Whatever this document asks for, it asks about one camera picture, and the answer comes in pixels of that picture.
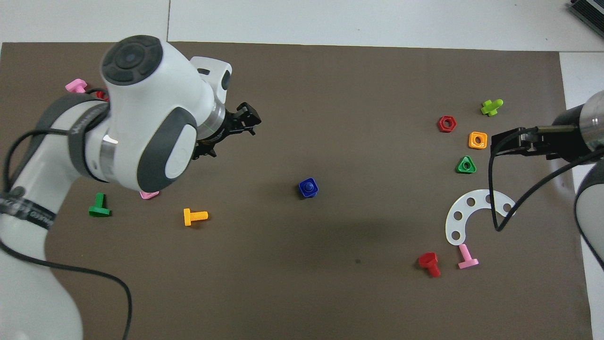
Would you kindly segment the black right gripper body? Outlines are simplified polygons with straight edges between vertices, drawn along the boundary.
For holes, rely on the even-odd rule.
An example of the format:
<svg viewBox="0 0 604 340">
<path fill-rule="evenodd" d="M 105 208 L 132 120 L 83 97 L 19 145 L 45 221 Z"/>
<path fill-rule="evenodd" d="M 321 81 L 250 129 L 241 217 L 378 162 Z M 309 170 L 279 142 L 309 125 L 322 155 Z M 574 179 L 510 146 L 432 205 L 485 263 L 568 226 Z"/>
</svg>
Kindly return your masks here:
<svg viewBox="0 0 604 340">
<path fill-rule="evenodd" d="M 544 155 L 548 161 L 563 159 L 571 163 L 591 153 L 579 128 L 581 113 L 580 110 L 566 110 L 551 125 L 538 126 L 537 154 Z"/>
</svg>

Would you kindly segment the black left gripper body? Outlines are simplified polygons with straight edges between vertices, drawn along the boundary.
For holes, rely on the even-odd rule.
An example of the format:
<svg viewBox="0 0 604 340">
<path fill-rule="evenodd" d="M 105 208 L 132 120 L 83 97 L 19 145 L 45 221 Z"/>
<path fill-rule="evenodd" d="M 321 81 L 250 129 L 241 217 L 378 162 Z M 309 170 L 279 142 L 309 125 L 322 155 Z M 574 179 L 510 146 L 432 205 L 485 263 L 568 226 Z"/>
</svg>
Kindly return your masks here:
<svg viewBox="0 0 604 340">
<path fill-rule="evenodd" d="M 222 116 L 216 116 L 218 120 L 210 123 L 204 122 L 196 128 L 197 137 L 193 151 L 193 159 L 197 160 L 202 156 L 217 157 L 214 147 L 224 140 L 233 129 L 233 113 L 224 109 Z"/>
</svg>

